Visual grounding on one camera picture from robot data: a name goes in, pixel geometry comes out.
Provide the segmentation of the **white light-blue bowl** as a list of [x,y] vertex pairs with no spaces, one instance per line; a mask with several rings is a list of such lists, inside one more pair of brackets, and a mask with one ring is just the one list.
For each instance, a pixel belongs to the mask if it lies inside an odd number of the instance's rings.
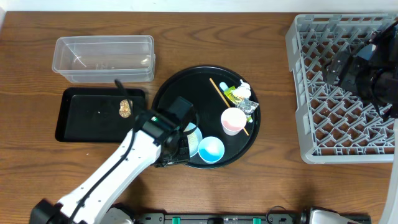
[[190,157],[193,157],[197,154],[198,145],[203,139],[200,128],[197,128],[193,123],[189,123],[184,131],[185,132],[191,131],[194,128],[195,128],[195,131],[187,136]]

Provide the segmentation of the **brown food scrap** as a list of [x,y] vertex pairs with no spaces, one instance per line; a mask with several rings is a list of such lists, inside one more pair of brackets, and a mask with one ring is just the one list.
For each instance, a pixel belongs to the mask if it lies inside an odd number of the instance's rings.
[[131,100],[122,100],[120,102],[120,107],[119,107],[119,115],[122,118],[128,118],[130,115],[132,115],[132,101]]

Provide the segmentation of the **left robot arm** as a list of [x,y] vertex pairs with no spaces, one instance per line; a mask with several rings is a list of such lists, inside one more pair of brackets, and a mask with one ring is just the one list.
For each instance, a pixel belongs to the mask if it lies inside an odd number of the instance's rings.
[[79,187],[57,203],[41,200],[30,223],[100,223],[115,200],[149,166],[167,167],[190,160],[189,123],[199,122],[194,109],[146,110],[116,151]]

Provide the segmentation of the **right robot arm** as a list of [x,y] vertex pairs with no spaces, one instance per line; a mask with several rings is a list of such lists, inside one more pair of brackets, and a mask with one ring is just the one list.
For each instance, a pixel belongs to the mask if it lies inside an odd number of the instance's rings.
[[324,82],[337,86],[370,103],[377,112],[391,105],[384,120],[394,119],[397,139],[397,22],[382,31],[373,32],[366,45],[356,53],[342,51],[322,66]]

